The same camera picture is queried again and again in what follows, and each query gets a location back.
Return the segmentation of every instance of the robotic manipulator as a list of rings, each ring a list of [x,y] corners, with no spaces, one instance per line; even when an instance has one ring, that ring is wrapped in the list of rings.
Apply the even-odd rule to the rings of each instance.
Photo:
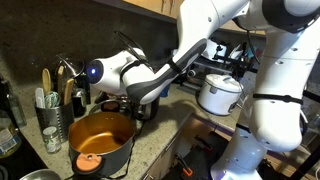
[[[268,150],[291,151],[302,137],[302,92],[320,49],[319,0],[185,0],[177,27],[179,48],[156,73],[138,48],[95,59],[88,66],[97,89],[147,104],[206,49],[207,38],[229,20],[264,30],[266,45],[234,135],[211,167],[213,179],[261,179],[257,166]]]

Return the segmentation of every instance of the white rice cooker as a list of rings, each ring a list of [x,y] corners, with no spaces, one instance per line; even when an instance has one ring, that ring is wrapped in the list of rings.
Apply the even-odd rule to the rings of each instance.
[[[208,74],[198,98],[199,105],[215,115],[229,115],[243,86],[229,75]]]

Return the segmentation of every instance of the kitchen counter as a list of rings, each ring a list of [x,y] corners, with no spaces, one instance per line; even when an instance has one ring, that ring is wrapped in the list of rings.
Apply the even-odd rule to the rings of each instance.
[[[194,96],[178,90],[177,87],[178,85],[176,84],[171,85],[169,96],[160,99],[157,116],[155,119],[145,123],[141,134],[137,137],[128,175],[125,179],[141,179],[192,113],[224,128],[230,130],[235,128],[236,120],[240,113],[239,108],[236,108],[230,116],[220,117],[211,115],[197,105]],[[87,112],[93,105],[92,103],[87,107]],[[68,156],[68,142],[62,144],[62,149],[58,153],[47,154],[42,142],[37,118],[33,117],[27,121],[28,125],[21,128],[21,132],[48,168],[57,172],[63,179],[70,177],[73,173]],[[125,167],[114,176],[117,177],[125,173]]]

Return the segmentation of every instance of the utensil holder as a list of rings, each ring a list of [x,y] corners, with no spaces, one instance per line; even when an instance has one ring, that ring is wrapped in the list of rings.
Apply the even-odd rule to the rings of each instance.
[[[35,106],[41,132],[55,126],[59,129],[61,143],[68,140],[69,126],[74,122],[72,101],[66,105],[55,108],[38,108]]]

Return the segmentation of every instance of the copper pot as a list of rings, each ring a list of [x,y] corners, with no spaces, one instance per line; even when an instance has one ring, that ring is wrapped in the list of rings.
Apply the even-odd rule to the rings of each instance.
[[[116,112],[99,112],[74,122],[69,127],[69,155],[74,173],[106,177],[114,174],[127,162],[134,134],[131,120]],[[101,157],[100,160],[93,159],[92,154]]]

